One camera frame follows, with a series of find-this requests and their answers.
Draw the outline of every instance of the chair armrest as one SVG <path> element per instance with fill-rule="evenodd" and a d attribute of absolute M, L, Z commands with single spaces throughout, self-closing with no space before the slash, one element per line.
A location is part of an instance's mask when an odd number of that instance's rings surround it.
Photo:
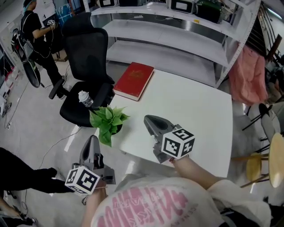
<path fill-rule="evenodd" d="M 96 97 L 94 98 L 94 102 L 90 107 L 91 110 L 98 110 L 99 106 L 102 106 L 104 101 L 106 100 L 109 92 L 112 90 L 113 86 L 108 83 L 103 83 L 100 87 Z"/>
<path fill-rule="evenodd" d="M 53 89 L 51 90 L 49 94 L 50 99 L 54 99 L 55 95 L 57 94 L 58 90 L 62 87 L 63 83 L 64 83 L 64 79 L 61 79 L 53 86 Z"/>

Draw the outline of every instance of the hand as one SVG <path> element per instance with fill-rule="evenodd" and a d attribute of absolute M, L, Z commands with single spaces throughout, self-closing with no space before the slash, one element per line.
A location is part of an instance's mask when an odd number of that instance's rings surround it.
<path fill-rule="evenodd" d="M 51 30 L 56 29 L 56 23 L 50 26 Z"/>
<path fill-rule="evenodd" d="M 17 211 L 16 211 L 14 208 L 12 208 L 12 207 L 9 207 L 9 208 L 7 209 L 7 213 L 8 213 L 9 215 L 13 216 L 13 217 L 21 217 L 21 216 L 20 216 L 20 213 L 17 212 Z"/>
<path fill-rule="evenodd" d="M 106 187 L 106 185 L 107 185 L 106 182 L 104 180 L 100 179 L 98 184 L 96 185 L 96 188 L 103 188 L 103 187 Z"/>

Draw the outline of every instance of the white table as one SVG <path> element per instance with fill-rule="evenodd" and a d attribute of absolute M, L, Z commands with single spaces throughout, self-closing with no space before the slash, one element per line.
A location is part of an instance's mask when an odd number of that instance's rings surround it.
<path fill-rule="evenodd" d="M 229 94 L 202 83 L 155 70 L 138 102 L 115 95 L 111 107 L 126 107 L 130 118 L 112 136 L 112 147 L 159 163 L 153 154 L 155 139 L 145 125 L 145 115 L 163 117 L 195 135 L 190 157 L 212 174 L 226 177 L 233 136 L 232 100 Z"/>

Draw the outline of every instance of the pink graphic t-shirt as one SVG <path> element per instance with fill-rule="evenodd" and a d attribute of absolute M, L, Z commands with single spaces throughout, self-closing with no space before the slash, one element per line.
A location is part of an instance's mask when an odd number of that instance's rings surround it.
<path fill-rule="evenodd" d="M 142 178 L 107 197 L 92 227 L 218 227 L 224 223 L 210 194 L 182 178 Z"/>

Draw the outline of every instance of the gray floor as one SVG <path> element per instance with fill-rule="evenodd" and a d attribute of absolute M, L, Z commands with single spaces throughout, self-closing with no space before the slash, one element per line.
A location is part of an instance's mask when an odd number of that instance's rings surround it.
<path fill-rule="evenodd" d="M 61 74 L 65 74 L 67 63 L 57 63 Z M 124 64 L 107 65 L 108 74 L 117 81 L 126 69 Z M 45 86 L 50 84 L 49 77 L 45 70 L 41 71 L 42 82 Z M 12 108 L 7 116 L 7 122 L 11 118 L 17 101 L 21 96 L 27 79 L 24 77 L 18 86 L 12 91 L 9 101 L 12 102 Z M 72 77 L 71 71 L 68 72 L 67 84 L 73 85 L 76 80 Z M 0 119 L 0 144 L 2 147 L 13 152 L 25 161 L 32 168 L 39 168 L 44 155 L 58 140 L 68 137 L 76 130 L 77 126 L 64 120 L 59 110 L 63 103 L 62 100 L 48 98 L 51 87 L 34 88 L 28 84 L 20 102 L 17 111 L 12 119 L 10 129 L 4 129 L 5 118 Z M 242 128 L 248 124 L 249 118 L 244 115 L 243 104 L 233 102 L 233 145 L 232 156 L 251 154 L 263 144 L 259 142 L 264 137 L 264 132 L 257 122 L 248 130 L 242 132 Z M 67 176 L 71 164 L 78 162 L 79 152 L 87 140 L 94 134 L 94 128 L 82 128 L 75 136 L 65 139 L 55 145 L 45 156 L 43 168 L 54 167 Z M 106 146 L 101 147 L 105 156 L 105 163 L 115 169 L 116 180 L 119 183 L 126 173 L 140 172 L 144 174 L 159 174 L 171 176 L 174 175 L 172 168 L 141 160 L 131 155 L 124 155 L 118 150 L 110 149 Z M 267 173 L 267 167 L 263 167 L 264 173 Z M 247 182 L 245 177 L 245 163 L 231 163 L 228 178 L 239 185 Z M 107 193 L 113 193 L 115 186 L 109 186 Z M 263 196 L 269 196 L 269 202 L 281 204 L 284 202 L 283 194 L 284 184 L 277 189 L 273 189 L 269 182 L 259 183 L 248 187 L 245 190 L 248 193 L 255 194 L 260 199 Z M 24 213 L 26 212 L 20 205 L 24 201 L 25 191 L 18 192 L 18 199 L 13 200 L 9 197 L 9 202 L 16 204 Z M 38 219 L 40 227 L 78 227 L 80 226 L 84 206 L 81 204 L 82 198 L 72 193 L 67 194 L 45 194 L 29 189 L 27 191 L 26 204 L 28 206 L 28 215 Z"/>

